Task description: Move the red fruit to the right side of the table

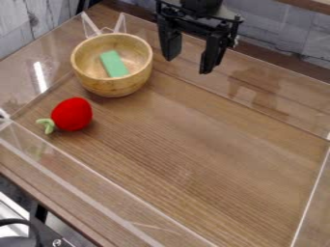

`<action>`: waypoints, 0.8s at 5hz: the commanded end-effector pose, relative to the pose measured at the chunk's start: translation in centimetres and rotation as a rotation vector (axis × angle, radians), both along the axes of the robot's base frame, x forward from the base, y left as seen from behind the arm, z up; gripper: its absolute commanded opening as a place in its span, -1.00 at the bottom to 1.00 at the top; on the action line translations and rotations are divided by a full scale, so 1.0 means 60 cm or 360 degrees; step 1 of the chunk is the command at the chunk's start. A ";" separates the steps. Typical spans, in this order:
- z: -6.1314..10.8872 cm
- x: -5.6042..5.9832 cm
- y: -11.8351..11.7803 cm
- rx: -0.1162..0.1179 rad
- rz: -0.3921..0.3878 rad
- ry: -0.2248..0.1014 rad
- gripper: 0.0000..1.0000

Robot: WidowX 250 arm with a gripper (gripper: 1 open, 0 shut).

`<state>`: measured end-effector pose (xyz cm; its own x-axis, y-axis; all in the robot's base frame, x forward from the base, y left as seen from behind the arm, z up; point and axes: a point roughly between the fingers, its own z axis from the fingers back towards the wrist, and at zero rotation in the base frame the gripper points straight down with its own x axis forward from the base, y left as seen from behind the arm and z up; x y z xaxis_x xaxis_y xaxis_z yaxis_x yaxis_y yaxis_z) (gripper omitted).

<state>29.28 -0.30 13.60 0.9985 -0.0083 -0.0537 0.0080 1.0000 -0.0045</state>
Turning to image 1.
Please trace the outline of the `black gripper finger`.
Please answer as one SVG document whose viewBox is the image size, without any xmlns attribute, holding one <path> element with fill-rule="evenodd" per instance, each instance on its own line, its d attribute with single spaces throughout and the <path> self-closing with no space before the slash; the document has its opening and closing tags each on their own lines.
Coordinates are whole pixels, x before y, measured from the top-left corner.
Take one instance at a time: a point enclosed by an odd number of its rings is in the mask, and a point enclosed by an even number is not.
<svg viewBox="0 0 330 247">
<path fill-rule="evenodd" d="M 159 39 L 165 58 L 171 61 L 182 51 L 182 33 L 174 21 L 158 16 Z"/>
<path fill-rule="evenodd" d="M 202 53 L 201 74 L 209 74 L 220 66 L 229 46 L 229 36 L 214 32 L 206 39 L 206 48 Z"/>
</svg>

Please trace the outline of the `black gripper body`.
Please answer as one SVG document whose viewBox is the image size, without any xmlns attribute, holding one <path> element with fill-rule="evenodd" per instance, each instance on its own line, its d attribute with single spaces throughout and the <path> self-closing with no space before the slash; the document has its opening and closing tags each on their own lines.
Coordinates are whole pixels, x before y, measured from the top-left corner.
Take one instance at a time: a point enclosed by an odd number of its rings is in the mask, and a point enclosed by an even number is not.
<svg viewBox="0 0 330 247">
<path fill-rule="evenodd" d="M 225 0 L 157 0 L 157 15 L 159 26 L 198 36 L 216 31 L 236 35 L 244 23 L 242 16 L 228 9 Z"/>
</svg>

